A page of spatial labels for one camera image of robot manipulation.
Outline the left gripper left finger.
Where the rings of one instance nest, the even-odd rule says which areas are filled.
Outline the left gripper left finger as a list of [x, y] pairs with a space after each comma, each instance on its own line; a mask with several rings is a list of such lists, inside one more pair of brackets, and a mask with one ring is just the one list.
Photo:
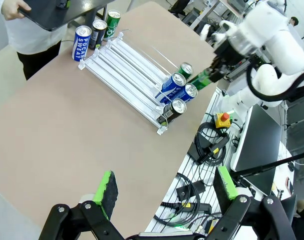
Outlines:
[[114, 172], [106, 171], [92, 200], [73, 208], [62, 203], [51, 208], [39, 239], [77, 240], [81, 233], [91, 232], [97, 240], [123, 240], [110, 221], [117, 196]]

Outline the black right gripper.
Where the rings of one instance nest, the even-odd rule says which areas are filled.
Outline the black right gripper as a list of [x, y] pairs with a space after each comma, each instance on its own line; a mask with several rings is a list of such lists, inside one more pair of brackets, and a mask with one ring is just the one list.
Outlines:
[[237, 52], [227, 39], [219, 44], [214, 53], [216, 57], [213, 59], [210, 67], [215, 70], [209, 75], [209, 80], [213, 83], [228, 74], [227, 67], [223, 65], [235, 66], [244, 59], [244, 56]]

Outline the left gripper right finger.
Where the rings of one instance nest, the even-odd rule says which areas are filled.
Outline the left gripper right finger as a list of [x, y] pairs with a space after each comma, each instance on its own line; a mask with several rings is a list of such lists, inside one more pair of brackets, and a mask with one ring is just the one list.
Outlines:
[[213, 187], [222, 217], [207, 236], [208, 240], [232, 240], [241, 226], [251, 227], [259, 240], [294, 240], [281, 201], [265, 196], [261, 201], [239, 194], [225, 166], [215, 170]]

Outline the person's right hand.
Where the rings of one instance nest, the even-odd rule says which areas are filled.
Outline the person's right hand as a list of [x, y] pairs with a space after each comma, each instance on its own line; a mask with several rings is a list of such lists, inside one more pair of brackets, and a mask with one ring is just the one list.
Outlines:
[[1, 13], [5, 20], [23, 19], [25, 16], [19, 12], [19, 8], [30, 11], [31, 7], [23, 0], [4, 0]]

